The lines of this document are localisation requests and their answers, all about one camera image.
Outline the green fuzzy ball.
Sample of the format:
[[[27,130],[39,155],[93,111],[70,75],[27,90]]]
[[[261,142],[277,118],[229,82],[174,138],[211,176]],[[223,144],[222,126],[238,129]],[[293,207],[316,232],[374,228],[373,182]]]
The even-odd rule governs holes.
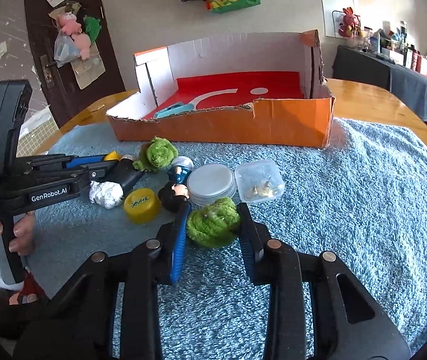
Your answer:
[[[234,242],[241,219],[230,197],[194,210],[187,219],[187,236],[203,248],[217,249]]]
[[[159,172],[178,157],[178,149],[168,139],[155,136],[143,144],[133,165],[140,172]]]

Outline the round white plastic container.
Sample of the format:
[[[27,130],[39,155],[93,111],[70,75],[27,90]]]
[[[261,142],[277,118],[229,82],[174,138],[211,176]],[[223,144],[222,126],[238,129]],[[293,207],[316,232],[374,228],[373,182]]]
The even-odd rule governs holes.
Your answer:
[[[211,163],[194,169],[187,178],[187,189],[192,203],[207,206],[219,198],[234,197],[235,176],[229,167]]]

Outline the pink plush pig toys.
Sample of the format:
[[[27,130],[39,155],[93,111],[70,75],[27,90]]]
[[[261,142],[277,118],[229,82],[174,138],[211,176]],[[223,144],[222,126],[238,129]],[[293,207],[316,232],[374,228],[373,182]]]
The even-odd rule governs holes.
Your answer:
[[[80,51],[80,58],[86,60],[91,56],[91,39],[82,31],[82,26],[77,22],[77,17],[72,12],[65,12],[58,16],[57,22],[60,32],[70,36],[74,46]]]

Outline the yellow bottle cap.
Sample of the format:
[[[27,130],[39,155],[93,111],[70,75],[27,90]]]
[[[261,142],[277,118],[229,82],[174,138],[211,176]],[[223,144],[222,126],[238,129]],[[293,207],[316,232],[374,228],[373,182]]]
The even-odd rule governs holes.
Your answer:
[[[161,202],[155,192],[148,188],[132,191],[124,200],[123,208],[135,224],[146,224],[161,212]]]

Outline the red plush toy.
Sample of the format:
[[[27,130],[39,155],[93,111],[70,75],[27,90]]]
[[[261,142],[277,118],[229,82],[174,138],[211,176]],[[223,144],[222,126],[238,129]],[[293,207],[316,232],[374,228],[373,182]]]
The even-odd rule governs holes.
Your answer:
[[[361,30],[359,17],[351,7],[344,8],[343,14],[338,33],[342,38],[353,38]]]

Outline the yellow small toy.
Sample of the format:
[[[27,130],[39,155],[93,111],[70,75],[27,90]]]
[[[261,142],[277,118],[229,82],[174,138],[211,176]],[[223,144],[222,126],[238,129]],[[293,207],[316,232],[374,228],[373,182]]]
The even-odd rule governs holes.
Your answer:
[[[109,154],[106,154],[103,158],[104,161],[120,161],[122,156],[116,151],[112,151]]]

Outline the blue terry towel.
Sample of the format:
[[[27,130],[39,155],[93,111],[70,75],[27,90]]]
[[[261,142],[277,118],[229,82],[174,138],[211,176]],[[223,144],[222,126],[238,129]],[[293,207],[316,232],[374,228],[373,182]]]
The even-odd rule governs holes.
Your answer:
[[[252,205],[252,218],[299,252],[335,252],[413,351],[427,341],[427,147],[413,132],[336,119],[324,149],[180,143],[178,151],[196,166],[277,163],[284,193]],[[180,280],[159,289],[164,357],[260,359],[268,303],[237,243],[188,243]]]

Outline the clear plastic bag on door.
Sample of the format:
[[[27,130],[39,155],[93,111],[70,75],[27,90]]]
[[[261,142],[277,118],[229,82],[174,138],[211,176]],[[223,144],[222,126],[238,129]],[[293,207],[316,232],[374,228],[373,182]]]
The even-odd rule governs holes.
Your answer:
[[[66,34],[58,33],[55,44],[53,58],[58,68],[61,68],[67,63],[74,61],[80,57],[80,49],[78,49],[73,39]]]

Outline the side table with blue cloth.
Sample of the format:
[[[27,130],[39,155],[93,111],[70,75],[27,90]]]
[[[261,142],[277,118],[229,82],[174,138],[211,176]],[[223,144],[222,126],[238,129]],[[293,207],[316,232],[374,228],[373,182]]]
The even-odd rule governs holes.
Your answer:
[[[427,122],[427,77],[346,46],[337,48],[333,77],[386,89]]]

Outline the small doll figure black hair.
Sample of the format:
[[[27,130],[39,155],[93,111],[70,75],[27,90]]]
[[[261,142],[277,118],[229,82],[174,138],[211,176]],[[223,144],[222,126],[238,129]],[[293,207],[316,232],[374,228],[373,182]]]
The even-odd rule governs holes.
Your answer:
[[[161,205],[169,212],[177,213],[190,198],[187,179],[194,169],[193,161],[186,156],[175,158],[167,171],[168,182],[158,192]]]

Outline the green plush on door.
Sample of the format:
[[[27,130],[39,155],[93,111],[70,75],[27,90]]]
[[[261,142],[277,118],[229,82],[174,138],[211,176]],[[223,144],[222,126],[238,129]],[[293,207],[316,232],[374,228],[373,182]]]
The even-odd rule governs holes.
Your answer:
[[[102,29],[100,19],[96,19],[92,16],[84,16],[83,23],[85,25],[85,33],[90,38],[91,43],[96,42],[96,39]]]

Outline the white figure piece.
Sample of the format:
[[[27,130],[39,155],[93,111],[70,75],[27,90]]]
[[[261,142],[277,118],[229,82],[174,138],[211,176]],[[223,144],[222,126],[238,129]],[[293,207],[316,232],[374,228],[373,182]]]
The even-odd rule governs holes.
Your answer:
[[[122,203],[123,195],[124,192],[119,183],[91,181],[89,191],[91,203],[110,210]]]

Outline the clear square plastic box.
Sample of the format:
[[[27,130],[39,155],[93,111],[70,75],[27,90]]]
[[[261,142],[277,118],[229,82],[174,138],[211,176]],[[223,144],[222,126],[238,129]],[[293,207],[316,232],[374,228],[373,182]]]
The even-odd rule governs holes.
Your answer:
[[[239,198],[244,203],[268,202],[284,193],[285,183],[273,160],[243,163],[236,167],[234,174]]]

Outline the dark wooden door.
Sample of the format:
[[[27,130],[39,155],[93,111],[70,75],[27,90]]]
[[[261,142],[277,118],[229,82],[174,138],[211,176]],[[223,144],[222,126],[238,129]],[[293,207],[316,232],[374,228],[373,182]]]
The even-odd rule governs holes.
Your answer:
[[[25,0],[43,95],[58,126],[125,86],[102,0]]]

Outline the teal thread snips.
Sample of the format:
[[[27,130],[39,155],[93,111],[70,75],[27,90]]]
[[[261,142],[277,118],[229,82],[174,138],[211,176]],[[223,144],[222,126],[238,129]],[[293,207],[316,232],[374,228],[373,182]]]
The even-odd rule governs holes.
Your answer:
[[[162,119],[169,116],[178,115],[184,112],[193,111],[195,109],[195,105],[191,103],[183,103],[183,102],[176,102],[171,106],[168,106],[167,108],[164,108],[160,111],[157,111],[154,114],[155,119]]]

